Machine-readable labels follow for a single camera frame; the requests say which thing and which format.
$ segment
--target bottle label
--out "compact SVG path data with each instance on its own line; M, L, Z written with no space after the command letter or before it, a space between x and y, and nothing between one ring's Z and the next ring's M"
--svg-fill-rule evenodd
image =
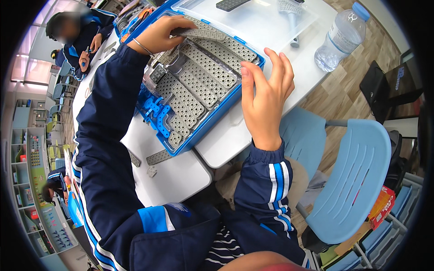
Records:
M332 43L344 54L351 54L354 49L359 45L358 43L352 42L347 39L344 34L339 30L336 23L333 22L332 27L329 30L328 36Z

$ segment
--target beige pants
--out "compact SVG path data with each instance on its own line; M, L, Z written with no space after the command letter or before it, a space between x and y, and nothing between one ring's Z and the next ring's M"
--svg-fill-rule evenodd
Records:
M287 195L289 201L288 207L291 209L291 212L293 212L309 185L309 179L305 168L299 162L290 157L285 156L285 158L291 163L293 169L293 182ZM241 171L237 171L232 176L216 182L217 191L229 202L232 210L235 210L233 195L240 176Z

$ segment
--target elastic cuff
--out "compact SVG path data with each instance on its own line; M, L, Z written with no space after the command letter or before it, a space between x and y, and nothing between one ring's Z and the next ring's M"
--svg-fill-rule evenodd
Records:
M123 61L142 69L145 68L146 64L151 58L150 56L145 56L141 53L136 52L125 43L121 43L121 45L116 50L116 54Z
M250 146L250 158L264 163L269 164L276 164L282 162L285 152L285 142L282 138L282 144L280 145L280 148L277 150L260 150L256 148L255 143L252 139L252 144Z

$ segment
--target clear plastic lid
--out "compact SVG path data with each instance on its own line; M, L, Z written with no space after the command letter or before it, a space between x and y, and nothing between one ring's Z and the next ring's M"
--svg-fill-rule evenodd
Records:
M216 8L220 1L181 0L171 8L210 22L261 54L265 47L280 52L318 18L306 5L292 0L251 0L230 12Z

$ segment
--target bottle cap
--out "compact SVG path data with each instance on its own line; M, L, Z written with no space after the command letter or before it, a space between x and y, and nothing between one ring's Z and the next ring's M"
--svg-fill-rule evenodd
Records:
M369 20L369 18L371 17L371 15L369 15L369 12L357 2L353 4L352 10L364 21Z

